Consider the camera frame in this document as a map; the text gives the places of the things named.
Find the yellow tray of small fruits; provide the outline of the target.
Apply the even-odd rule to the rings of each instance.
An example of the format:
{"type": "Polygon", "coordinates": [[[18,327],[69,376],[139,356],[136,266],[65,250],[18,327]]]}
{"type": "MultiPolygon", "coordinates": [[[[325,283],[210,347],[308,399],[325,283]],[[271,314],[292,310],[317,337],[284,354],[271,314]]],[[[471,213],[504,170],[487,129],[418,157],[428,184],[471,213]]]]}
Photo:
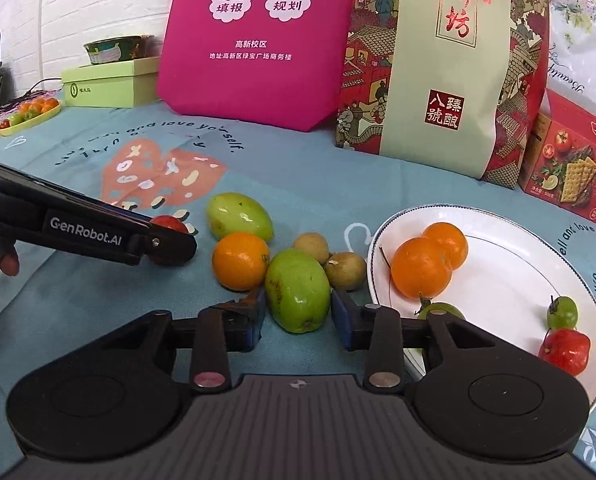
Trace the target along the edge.
{"type": "Polygon", "coordinates": [[[0,122],[0,136],[12,136],[40,125],[55,117],[61,110],[62,102],[52,96],[23,102],[10,117],[0,122]]]}

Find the light green box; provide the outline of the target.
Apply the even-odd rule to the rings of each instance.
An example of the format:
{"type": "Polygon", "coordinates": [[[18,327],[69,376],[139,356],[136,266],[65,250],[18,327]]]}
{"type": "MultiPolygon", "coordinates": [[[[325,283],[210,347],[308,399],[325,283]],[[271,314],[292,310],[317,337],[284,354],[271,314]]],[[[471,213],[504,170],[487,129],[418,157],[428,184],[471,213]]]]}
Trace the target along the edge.
{"type": "Polygon", "coordinates": [[[76,107],[132,108],[156,102],[159,56],[68,68],[65,102],[76,107]]]}

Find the red cracker box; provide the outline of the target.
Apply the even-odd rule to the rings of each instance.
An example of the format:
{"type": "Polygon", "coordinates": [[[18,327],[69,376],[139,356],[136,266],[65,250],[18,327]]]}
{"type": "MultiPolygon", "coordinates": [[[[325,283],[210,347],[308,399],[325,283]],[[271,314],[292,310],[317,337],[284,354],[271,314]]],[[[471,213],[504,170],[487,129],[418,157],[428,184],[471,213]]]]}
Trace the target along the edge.
{"type": "Polygon", "coordinates": [[[596,105],[545,91],[530,132],[522,190],[596,224],[596,105]]]}

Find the magenta paper bag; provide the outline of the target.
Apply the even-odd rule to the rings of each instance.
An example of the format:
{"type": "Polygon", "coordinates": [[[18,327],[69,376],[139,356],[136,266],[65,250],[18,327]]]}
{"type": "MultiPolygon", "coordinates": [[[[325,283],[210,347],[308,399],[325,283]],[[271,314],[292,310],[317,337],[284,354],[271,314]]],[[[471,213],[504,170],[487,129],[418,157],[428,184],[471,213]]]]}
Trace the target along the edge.
{"type": "Polygon", "coordinates": [[[172,0],[158,94],[175,112],[310,131],[335,115],[351,0],[172,0]]]}

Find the green lime with stem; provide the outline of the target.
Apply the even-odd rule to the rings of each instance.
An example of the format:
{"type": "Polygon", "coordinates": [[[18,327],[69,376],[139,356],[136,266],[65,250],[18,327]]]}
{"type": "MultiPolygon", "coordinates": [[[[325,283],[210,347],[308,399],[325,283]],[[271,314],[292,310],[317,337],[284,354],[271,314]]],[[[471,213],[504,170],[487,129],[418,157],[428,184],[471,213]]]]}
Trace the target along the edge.
{"type": "Polygon", "coordinates": [[[552,299],[548,306],[546,322],[549,330],[574,330],[578,324],[578,308],[575,301],[567,296],[552,299]]]}

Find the green patterned bowl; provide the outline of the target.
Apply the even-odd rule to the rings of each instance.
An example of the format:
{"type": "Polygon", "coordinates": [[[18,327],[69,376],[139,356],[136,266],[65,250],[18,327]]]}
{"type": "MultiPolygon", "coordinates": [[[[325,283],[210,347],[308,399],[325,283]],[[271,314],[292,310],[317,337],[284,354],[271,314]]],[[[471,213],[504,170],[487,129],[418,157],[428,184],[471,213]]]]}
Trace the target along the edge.
{"type": "Polygon", "coordinates": [[[91,41],[83,47],[92,65],[102,65],[146,58],[152,39],[152,35],[121,36],[91,41]]]}

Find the large red apple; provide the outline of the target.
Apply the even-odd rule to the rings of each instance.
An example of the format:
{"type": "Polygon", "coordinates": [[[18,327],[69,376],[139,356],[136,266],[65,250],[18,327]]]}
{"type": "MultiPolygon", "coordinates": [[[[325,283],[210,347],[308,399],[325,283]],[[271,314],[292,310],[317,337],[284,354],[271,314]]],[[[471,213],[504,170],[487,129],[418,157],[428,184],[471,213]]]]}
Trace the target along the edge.
{"type": "Polygon", "coordinates": [[[571,328],[550,330],[541,344],[538,357],[571,376],[580,375],[588,366],[591,339],[571,328]]]}

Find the white ceramic plate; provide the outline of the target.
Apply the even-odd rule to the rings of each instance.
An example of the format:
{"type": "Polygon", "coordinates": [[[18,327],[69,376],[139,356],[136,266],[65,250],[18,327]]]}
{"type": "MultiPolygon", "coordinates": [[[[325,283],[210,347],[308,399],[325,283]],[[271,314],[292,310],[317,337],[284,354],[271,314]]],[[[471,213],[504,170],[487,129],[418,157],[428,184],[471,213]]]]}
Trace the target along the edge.
{"type": "Polygon", "coordinates": [[[412,318],[420,307],[402,296],[390,277],[398,247],[436,222],[449,222],[466,236],[468,255],[439,295],[469,323],[529,353],[546,334],[551,300],[567,296],[578,307],[578,330],[591,341],[589,363],[579,375],[596,405],[596,299],[576,269],[533,232],[492,212],[458,205],[426,205],[397,212],[375,232],[368,246],[368,289],[376,304],[412,318]]]}

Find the green mango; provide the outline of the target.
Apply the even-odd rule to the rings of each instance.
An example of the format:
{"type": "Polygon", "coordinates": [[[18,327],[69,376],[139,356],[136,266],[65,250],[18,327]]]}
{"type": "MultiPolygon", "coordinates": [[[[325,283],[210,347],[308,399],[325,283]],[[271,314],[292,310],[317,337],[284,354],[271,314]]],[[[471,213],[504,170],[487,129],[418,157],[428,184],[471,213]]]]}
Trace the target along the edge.
{"type": "Polygon", "coordinates": [[[206,207],[211,234],[222,240],[228,234],[254,234],[265,242],[274,237],[270,214],[253,198],[234,192],[213,195],[206,207]]]}
{"type": "Polygon", "coordinates": [[[264,292],[274,321],[292,334],[318,330],[330,310],[326,273],[315,258],[300,249],[284,249],[271,260],[264,292]]]}

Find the orange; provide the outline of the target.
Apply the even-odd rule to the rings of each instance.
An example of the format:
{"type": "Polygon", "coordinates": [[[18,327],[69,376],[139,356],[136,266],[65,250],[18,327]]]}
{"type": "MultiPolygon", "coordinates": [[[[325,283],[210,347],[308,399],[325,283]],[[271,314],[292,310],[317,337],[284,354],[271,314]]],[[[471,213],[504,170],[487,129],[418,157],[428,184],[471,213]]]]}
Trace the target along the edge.
{"type": "Polygon", "coordinates": [[[233,292],[247,292],[258,287],[270,262],[268,244],[255,234],[228,234],[214,246],[211,266],[214,276],[233,292]]]}
{"type": "Polygon", "coordinates": [[[437,297],[452,278],[441,246],[424,236],[410,238],[398,247],[389,260],[389,273],[398,293],[412,300],[437,297]]]}
{"type": "Polygon", "coordinates": [[[468,243],[457,226],[449,222],[436,222],[424,229],[423,235],[440,245],[453,270],[463,265],[468,256],[468,243]]]}

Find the small red apple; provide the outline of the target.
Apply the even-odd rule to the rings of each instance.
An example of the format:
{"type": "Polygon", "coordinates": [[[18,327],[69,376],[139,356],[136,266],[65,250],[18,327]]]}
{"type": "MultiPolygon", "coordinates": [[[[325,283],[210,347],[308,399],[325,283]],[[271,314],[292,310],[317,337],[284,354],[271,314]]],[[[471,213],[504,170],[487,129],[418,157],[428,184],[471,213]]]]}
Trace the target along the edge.
{"type": "Polygon", "coordinates": [[[150,220],[155,226],[152,252],[149,258],[161,266],[179,266],[191,258],[190,233],[176,217],[163,214],[150,220]]]}

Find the orange front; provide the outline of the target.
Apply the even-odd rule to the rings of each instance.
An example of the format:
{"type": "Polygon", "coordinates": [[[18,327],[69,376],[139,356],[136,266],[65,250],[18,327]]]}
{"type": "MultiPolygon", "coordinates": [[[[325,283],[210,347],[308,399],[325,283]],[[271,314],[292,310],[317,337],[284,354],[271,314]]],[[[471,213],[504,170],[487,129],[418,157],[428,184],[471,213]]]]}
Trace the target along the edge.
{"type": "Polygon", "coordinates": [[[389,273],[398,293],[412,300],[437,297],[452,278],[441,246],[424,236],[410,238],[398,247],[389,260],[389,273]]]}

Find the brown longan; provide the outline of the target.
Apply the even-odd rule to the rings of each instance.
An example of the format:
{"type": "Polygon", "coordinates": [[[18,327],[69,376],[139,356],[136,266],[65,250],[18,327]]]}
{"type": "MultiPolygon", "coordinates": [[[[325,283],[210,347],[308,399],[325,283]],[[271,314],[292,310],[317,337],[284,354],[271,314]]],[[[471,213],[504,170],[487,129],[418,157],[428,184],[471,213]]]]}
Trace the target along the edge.
{"type": "Polygon", "coordinates": [[[324,264],[330,286],[353,292],[359,289],[366,278],[366,263],[354,252],[336,252],[324,264]]]}
{"type": "Polygon", "coordinates": [[[330,258],[330,248],[325,237],[317,232],[300,234],[292,243],[292,247],[302,250],[315,258],[319,264],[324,264],[330,258]]]}

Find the blue printed tablecloth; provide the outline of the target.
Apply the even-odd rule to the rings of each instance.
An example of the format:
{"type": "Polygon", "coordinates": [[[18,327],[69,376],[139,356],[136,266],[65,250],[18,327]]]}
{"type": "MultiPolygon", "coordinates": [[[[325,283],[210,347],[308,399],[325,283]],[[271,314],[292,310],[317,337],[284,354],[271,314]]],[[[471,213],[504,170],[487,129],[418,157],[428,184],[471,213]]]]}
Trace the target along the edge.
{"type": "MultiPolygon", "coordinates": [[[[596,227],[590,222],[523,192],[336,148],[328,130],[182,117],[160,103],[127,110],[68,107],[43,125],[0,138],[0,162],[96,197],[105,169],[142,141],[155,144],[149,168],[164,169],[185,154],[196,171],[219,171],[213,192],[239,192],[259,202],[274,225],[273,250],[289,247],[300,233],[317,232],[334,250],[365,252],[368,234],[395,212],[425,204],[472,206],[509,218],[562,250],[596,298],[596,227]]],[[[186,196],[183,207],[198,251],[176,269],[18,245],[19,273],[0,279],[0,476],[21,458],[5,399],[22,376],[150,310],[187,318],[228,299],[211,271],[206,200],[186,196]]]]}

